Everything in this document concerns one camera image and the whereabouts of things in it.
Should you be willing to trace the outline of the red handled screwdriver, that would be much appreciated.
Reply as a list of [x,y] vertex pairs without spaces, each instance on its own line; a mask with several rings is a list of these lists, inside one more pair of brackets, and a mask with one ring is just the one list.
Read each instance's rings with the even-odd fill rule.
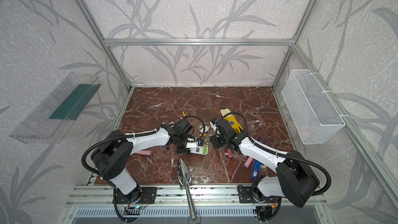
[[230,149],[227,149],[227,154],[228,154],[229,159],[233,158],[232,151]]

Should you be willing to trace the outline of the red white remote control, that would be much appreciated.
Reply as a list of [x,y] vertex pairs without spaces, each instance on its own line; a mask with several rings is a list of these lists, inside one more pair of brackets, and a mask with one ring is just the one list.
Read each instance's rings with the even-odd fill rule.
[[197,155],[207,155],[208,154],[208,145],[191,147],[190,152]]

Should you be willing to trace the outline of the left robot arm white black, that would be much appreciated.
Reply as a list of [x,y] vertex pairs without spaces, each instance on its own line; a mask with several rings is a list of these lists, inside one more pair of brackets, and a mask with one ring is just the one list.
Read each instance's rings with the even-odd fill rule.
[[103,178],[125,196],[135,192],[139,185],[126,169],[129,157],[152,147],[175,145],[183,154],[189,153],[188,136],[193,126],[185,119],[172,124],[161,124],[154,130],[124,134],[119,130],[84,151],[82,166]]

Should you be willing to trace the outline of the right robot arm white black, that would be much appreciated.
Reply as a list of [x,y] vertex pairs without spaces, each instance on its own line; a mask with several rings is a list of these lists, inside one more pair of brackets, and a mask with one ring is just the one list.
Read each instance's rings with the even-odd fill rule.
[[215,134],[211,137],[215,148],[239,151],[274,171],[276,177],[262,177],[252,185],[259,203],[267,197],[282,197],[293,205],[303,207],[308,199],[325,193],[331,186],[331,175],[322,166],[306,160],[298,151],[284,152],[254,140],[245,132],[237,133],[227,120],[213,119]]

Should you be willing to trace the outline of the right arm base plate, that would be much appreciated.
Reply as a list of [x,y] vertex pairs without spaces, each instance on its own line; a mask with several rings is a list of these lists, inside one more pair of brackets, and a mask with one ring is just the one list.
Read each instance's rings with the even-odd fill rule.
[[260,191],[253,190],[251,186],[243,186],[238,185],[238,198],[240,203],[266,203],[266,204],[274,204],[277,203],[278,197],[270,196],[265,197],[263,196]]

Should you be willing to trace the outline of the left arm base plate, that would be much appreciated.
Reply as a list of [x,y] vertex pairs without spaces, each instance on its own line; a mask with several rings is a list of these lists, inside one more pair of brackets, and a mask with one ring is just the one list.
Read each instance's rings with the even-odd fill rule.
[[157,187],[137,187],[128,195],[116,189],[113,203],[116,204],[154,204]]

